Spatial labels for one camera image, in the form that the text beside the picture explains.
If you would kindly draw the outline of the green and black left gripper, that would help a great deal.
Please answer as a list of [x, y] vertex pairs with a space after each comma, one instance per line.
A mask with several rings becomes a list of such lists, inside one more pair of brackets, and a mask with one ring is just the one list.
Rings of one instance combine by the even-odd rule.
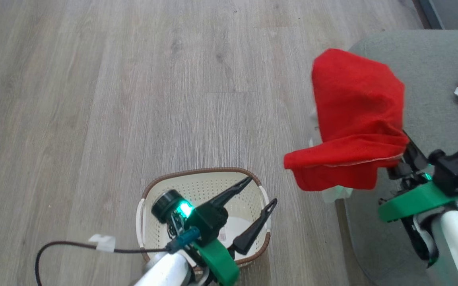
[[200, 232], [200, 237], [194, 241], [193, 248], [199, 253], [201, 265], [206, 266], [210, 274], [220, 286], [234, 286], [240, 275], [235, 261], [235, 252], [247, 255], [262, 228], [278, 204], [276, 198], [264, 206], [260, 217], [245, 231], [233, 240], [233, 249], [225, 247], [219, 240], [219, 232], [227, 223], [228, 213], [224, 206], [235, 195], [252, 181], [245, 177], [222, 193], [196, 207], [189, 216], [189, 226]]

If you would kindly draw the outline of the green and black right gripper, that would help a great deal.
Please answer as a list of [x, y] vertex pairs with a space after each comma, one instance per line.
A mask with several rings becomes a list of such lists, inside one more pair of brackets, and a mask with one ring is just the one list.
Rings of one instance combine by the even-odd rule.
[[[407, 132], [409, 139], [403, 161], [387, 168], [390, 180], [400, 180], [413, 173], [411, 167], [428, 167], [429, 161]], [[419, 185], [387, 201], [380, 201], [379, 218], [386, 223], [400, 221], [416, 255], [432, 266], [439, 258], [438, 246], [432, 234], [434, 218], [449, 211], [458, 211], [458, 197], [447, 197], [432, 181]]]

